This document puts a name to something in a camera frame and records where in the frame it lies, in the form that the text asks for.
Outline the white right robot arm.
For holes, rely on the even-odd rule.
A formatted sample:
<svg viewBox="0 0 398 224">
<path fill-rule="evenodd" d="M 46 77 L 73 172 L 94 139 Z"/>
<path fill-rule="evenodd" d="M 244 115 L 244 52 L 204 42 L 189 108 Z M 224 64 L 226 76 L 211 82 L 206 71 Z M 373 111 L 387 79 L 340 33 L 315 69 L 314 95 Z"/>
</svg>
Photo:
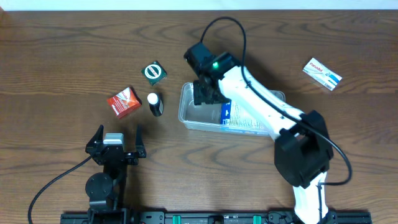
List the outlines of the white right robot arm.
<svg viewBox="0 0 398 224">
<path fill-rule="evenodd" d="M 293 187 L 296 217 L 303 223 L 323 223 L 328 215 L 323 184 L 333 150 L 322 115 L 278 99 L 227 52 L 186 52 L 184 59 L 198 77 L 196 103 L 231 100 L 262 123 L 274 141 L 275 167 Z"/>
</svg>

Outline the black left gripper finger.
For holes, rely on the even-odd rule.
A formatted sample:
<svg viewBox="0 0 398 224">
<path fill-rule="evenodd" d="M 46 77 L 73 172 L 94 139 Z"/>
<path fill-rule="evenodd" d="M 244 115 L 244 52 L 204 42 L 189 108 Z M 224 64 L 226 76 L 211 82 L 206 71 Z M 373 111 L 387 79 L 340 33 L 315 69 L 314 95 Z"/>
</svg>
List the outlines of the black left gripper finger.
<svg viewBox="0 0 398 224">
<path fill-rule="evenodd" d="M 135 148 L 137 152 L 144 152 L 144 143 L 142 140 L 141 127 L 138 125 L 136 128 Z"/>
<path fill-rule="evenodd" d="M 97 129 L 96 133 L 86 144 L 86 149 L 96 149 L 99 144 L 103 143 L 103 131 L 104 131 L 104 126 L 101 124 Z"/>
</svg>

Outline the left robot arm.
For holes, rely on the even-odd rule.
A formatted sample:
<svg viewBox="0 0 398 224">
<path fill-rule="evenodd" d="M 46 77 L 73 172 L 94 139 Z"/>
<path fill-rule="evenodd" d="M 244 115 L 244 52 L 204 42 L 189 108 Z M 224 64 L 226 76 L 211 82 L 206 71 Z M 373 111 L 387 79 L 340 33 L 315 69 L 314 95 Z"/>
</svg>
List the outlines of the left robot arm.
<svg viewBox="0 0 398 224">
<path fill-rule="evenodd" d="M 89 197 L 88 223 L 132 223 L 131 212 L 123 207 L 127 167 L 136 166 L 147 153 L 138 126 L 135 150 L 124 150 L 124 134 L 104 133 L 100 125 L 88 141 L 85 152 L 103 171 L 93 174 L 86 182 L 85 191 Z"/>
</svg>

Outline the blue KoolFever box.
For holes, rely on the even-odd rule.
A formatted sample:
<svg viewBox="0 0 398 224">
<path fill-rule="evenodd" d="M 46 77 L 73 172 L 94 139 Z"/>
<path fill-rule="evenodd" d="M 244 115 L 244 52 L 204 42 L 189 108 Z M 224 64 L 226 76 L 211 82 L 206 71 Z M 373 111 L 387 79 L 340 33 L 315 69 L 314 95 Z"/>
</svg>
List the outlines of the blue KoolFever box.
<svg viewBox="0 0 398 224">
<path fill-rule="evenodd" d="M 234 101 L 221 105 L 220 124 L 239 133 L 267 134 L 262 123 Z"/>
</svg>

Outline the white Panadol box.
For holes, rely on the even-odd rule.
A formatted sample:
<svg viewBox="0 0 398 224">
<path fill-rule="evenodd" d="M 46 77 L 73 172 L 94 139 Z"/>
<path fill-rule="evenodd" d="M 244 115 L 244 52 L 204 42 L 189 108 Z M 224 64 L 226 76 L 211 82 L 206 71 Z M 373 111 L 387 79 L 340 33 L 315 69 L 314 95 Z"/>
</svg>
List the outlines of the white Panadol box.
<svg viewBox="0 0 398 224">
<path fill-rule="evenodd" d="M 318 83 L 322 84 L 330 91 L 333 91 L 342 80 L 341 76 L 331 71 L 315 58 L 312 58 L 304 66 L 303 72 L 315 79 Z"/>
</svg>

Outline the red Panadol ActiFast box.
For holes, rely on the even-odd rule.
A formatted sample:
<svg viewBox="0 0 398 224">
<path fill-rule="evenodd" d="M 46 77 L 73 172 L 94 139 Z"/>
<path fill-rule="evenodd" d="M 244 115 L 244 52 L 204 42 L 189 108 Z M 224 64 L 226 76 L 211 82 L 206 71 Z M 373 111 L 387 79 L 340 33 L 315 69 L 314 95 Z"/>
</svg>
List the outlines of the red Panadol ActiFast box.
<svg viewBox="0 0 398 224">
<path fill-rule="evenodd" d="M 142 105 L 131 87 L 127 87 L 118 94 L 108 98 L 107 103 L 119 119 L 138 109 Z"/>
</svg>

